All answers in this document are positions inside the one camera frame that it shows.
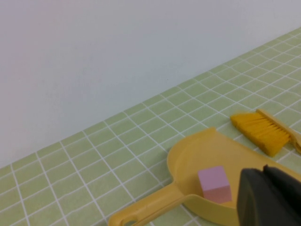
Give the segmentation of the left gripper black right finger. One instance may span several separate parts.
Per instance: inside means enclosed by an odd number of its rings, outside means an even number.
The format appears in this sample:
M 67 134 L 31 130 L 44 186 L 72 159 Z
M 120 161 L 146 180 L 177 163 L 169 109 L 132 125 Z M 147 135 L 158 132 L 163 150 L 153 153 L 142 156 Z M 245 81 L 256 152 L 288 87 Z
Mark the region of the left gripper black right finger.
M 273 192 L 281 200 L 285 211 L 297 225 L 301 225 L 301 182 L 284 171 L 265 165 L 263 174 L 272 185 Z

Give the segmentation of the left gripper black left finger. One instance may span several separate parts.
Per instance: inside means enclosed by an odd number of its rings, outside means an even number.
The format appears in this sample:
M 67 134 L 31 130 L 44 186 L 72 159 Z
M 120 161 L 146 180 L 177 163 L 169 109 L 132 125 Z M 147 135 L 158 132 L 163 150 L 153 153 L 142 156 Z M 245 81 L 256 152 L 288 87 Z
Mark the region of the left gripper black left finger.
M 286 226 L 289 212 L 283 195 L 258 169 L 240 174 L 237 212 L 241 226 Z

